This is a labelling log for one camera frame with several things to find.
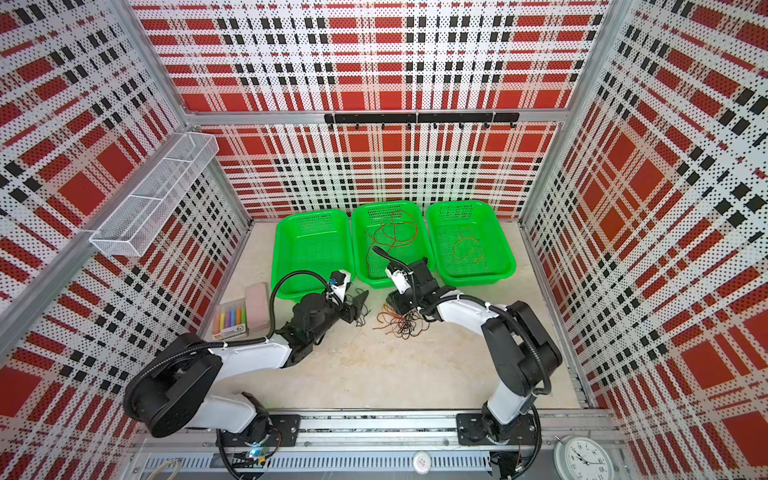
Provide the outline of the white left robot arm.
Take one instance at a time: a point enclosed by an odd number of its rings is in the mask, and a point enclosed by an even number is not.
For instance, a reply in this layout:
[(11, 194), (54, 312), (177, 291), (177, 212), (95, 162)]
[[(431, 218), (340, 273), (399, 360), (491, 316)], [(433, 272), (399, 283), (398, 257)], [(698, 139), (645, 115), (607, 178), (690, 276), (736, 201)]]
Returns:
[(276, 325), (275, 300), (270, 294), (269, 330), (263, 337), (235, 341), (202, 340), (183, 334), (156, 354), (125, 387), (126, 416), (141, 422), (155, 438), (182, 429), (245, 431), (259, 416), (261, 404), (249, 393), (215, 395), (215, 385), (229, 378), (261, 370), (290, 368), (322, 343), (338, 322), (354, 324), (363, 315), (368, 291), (349, 296), (351, 275), (344, 270), (329, 278), (310, 272), (321, 284), (293, 307), (293, 316)]

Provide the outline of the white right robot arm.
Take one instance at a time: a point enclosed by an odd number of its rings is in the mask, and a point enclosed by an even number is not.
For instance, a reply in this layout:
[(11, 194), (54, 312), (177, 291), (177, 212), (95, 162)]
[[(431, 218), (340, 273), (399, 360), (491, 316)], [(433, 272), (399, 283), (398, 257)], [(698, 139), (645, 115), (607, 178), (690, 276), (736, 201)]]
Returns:
[(496, 305), (440, 285), (425, 258), (407, 264), (379, 246), (372, 251), (387, 260), (387, 277), (395, 290), (387, 304), (397, 315), (415, 314), (427, 323), (447, 322), (481, 336), (499, 383), (481, 409), (480, 427), (465, 435), (470, 443), (505, 444), (537, 398), (552, 392), (551, 377), (562, 353), (533, 309), (523, 301)]

